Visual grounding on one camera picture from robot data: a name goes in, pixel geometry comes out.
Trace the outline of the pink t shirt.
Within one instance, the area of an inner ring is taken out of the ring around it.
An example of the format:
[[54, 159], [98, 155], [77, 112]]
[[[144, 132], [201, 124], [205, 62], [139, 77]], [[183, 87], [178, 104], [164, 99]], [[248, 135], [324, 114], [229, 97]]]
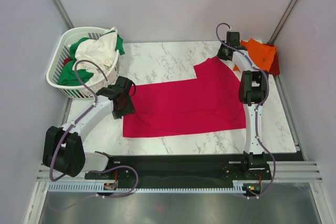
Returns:
[[137, 86], [123, 136], [163, 137], [246, 127], [239, 80], [217, 57], [194, 66], [195, 79]]

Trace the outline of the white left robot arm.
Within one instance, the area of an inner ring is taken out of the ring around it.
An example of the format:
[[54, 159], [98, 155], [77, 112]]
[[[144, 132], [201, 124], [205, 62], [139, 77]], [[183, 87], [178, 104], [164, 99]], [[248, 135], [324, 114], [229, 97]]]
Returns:
[[55, 182], [64, 176], [76, 177], [81, 172], [98, 173], [111, 178], [115, 165], [103, 152], [86, 153], [83, 143], [91, 131], [108, 115], [120, 119], [135, 112], [133, 81], [119, 76], [115, 84], [101, 88], [94, 101], [73, 121], [61, 127], [51, 126], [45, 137], [43, 165], [49, 167], [49, 179]]

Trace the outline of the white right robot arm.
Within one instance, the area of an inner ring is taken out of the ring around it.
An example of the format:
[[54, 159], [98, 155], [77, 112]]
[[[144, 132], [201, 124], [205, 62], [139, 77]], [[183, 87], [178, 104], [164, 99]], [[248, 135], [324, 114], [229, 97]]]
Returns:
[[269, 94], [268, 73], [261, 70], [240, 45], [240, 34], [230, 29], [217, 56], [224, 61], [233, 62], [241, 71], [238, 99], [243, 104], [246, 118], [246, 143], [243, 151], [241, 174], [254, 178], [260, 169], [267, 166], [265, 146], [262, 143], [262, 111]]

